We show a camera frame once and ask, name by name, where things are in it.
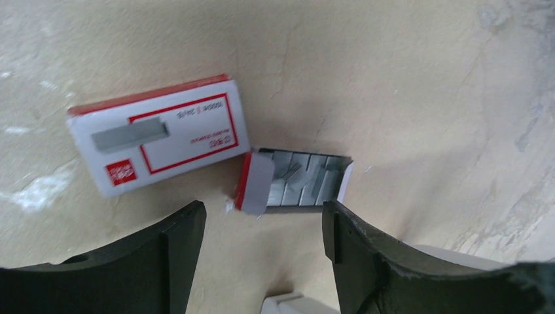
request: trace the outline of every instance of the box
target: box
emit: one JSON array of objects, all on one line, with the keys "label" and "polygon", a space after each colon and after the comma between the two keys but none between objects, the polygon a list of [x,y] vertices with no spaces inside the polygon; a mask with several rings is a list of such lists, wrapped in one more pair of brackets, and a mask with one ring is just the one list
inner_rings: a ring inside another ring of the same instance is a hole
[{"label": "box", "polygon": [[250,150],[227,75],[70,108],[67,126],[110,198]]},{"label": "box", "polygon": [[253,215],[319,212],[343,201],[352,171],[349,157],[261,148],[245,155],[235,205]]}]

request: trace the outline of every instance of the stained surface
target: stained surface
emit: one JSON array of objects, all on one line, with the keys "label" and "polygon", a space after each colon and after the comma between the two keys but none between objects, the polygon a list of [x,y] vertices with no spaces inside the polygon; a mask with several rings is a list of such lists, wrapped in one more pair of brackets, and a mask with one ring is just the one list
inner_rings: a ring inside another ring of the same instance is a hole
[{"label": "stained surface", "polygon": [[0,265],[61,262],[199,199],[190,313],[256,313],[267,290],[293,287],[336,306],[320,216],[226,214],[240,158],[104,200],[64,125],[71,105],[219,73],[238,81],[254,145],[350,155],[345,203],[384,232],[554,258],[553,8],[4,0]]}]

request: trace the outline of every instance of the concrete surface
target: concrete surface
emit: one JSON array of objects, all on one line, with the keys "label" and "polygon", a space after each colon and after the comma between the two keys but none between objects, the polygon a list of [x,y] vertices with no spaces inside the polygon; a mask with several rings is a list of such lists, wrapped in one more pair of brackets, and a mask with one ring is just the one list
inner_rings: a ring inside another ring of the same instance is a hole
[{"label": "concrete surface", "polygon": [[241,160],[100,197],[74,104],[230,73],[255,145],[349,154],[346,205],[408,243],[555,256],[553,0],[0,1],[0,265],[208,210],[189,313],[337,306],[318,215],[226,213]]}]

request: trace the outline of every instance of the logo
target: logo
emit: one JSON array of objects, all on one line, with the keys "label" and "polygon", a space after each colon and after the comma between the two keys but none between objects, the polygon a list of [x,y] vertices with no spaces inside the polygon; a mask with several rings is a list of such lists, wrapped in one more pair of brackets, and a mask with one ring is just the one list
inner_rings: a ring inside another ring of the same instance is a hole
[{"label": "logo", "polygon": [[135,169],[129,159],[107,165],[106,171],[114,186],[137,179]]}]

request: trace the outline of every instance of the white box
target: white box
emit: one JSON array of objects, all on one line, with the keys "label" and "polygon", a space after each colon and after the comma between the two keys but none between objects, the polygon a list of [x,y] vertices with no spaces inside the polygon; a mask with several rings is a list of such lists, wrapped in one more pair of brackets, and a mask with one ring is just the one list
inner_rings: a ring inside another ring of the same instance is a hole
[{"label": "white box", "polygon": [[67,125],[110,198],[249,151],[227,75],[70,108]]}]

